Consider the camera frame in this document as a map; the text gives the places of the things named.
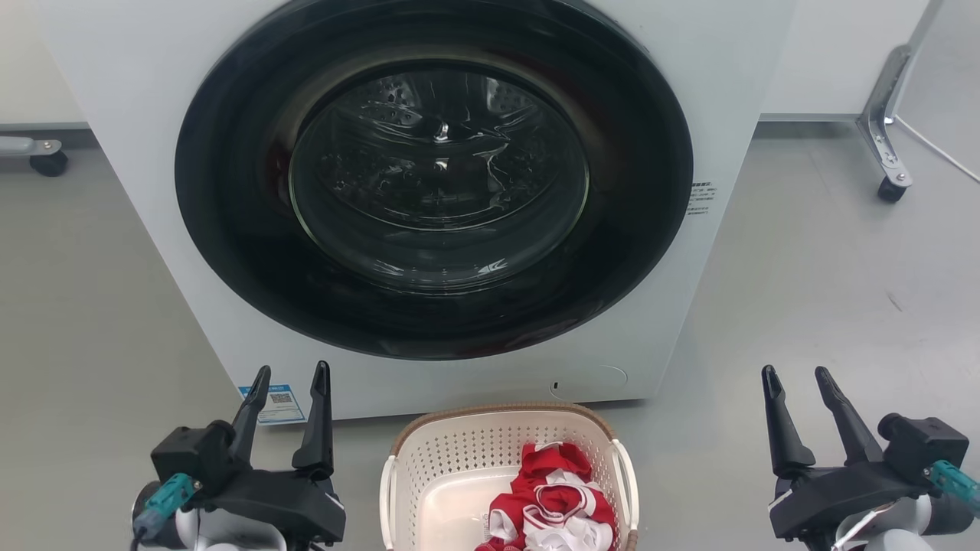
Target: black round door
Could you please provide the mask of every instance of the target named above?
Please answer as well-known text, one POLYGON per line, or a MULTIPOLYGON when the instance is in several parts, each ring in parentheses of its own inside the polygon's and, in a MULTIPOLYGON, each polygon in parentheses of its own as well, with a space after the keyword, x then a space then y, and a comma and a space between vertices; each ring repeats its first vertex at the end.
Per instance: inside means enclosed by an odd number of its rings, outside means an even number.
POLYGON ((315 0, 208 75, 175 183, 202 255, 261 312, 351 350, 460 359, 626 295, 676 234, 692 167, 663 77, 584 2, 315 0))

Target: gray floor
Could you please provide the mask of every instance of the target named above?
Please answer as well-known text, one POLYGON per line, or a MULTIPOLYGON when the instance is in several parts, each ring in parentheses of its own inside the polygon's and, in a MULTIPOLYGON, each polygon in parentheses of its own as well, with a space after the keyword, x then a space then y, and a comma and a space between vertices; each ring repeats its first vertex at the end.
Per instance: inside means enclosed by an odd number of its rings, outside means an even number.
MULTIPOLYGON (((949 1, 903 116, 963 162, 980 139, 980 7, 949 1)), ((916 185, 881 175, 846 125, 763 125, 660 397, 602 406, 641 478, 641 549, 802 549, 772 537, 759 370, 772 363, 821 464, 843 452, 812 369, 864 418, 938 416, 980 439, 980 184, 898 132, 916 185)), ((234 390, 97 149, 45 179, 0 163, 0 539, 8 549, 123 549, 149 451, 177 425, 228 418, 234 390)), ((381 548, 377 483, 407 419, 337 428, 342 549, 381 548)), ((288 465, 295 428, 256 463, 288 465)), ((980 451, 966 466, 980 474, 980 451)), ((980 526, 933 540, 980 547, 980 526)))

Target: basket bottom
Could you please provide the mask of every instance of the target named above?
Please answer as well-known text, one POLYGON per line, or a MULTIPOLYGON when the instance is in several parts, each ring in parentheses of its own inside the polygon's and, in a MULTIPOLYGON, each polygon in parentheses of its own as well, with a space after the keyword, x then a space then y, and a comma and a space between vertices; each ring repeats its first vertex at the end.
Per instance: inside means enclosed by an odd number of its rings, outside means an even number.
POLYGON ((452 473, 433 480, 419 496, 419 551, 472 551, 486 541, 490 502, 511 491, 518 467, 452 473))

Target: front-loading washing machine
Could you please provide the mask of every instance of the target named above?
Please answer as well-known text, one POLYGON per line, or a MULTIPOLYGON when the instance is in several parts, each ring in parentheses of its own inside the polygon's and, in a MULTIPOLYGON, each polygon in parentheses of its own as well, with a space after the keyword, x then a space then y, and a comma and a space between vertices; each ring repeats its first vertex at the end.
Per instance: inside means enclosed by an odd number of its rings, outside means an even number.
POLYGON ((787 0, 34 0, 231 381, 302 421, 653 396, 787 0))

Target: caster wheel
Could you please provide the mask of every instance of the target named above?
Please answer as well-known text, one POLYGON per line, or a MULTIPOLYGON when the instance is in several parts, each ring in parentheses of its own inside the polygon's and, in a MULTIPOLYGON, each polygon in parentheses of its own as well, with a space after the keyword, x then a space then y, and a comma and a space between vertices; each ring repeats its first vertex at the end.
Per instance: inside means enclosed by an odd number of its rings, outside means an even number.
POLYGON ((51 155, 34 155, 30 158, 30 167, 40 175, 60 176, 68 167, 68 155, 65 155, 64 151, 57 151, 51 155))
POLYGON ((898 187, 885 176, 885 179, 881 180, 881 185, 878 186, 878 197, 889 203, 898 203, 899 199, 906 194, 906 189, 908 188, 898 187))

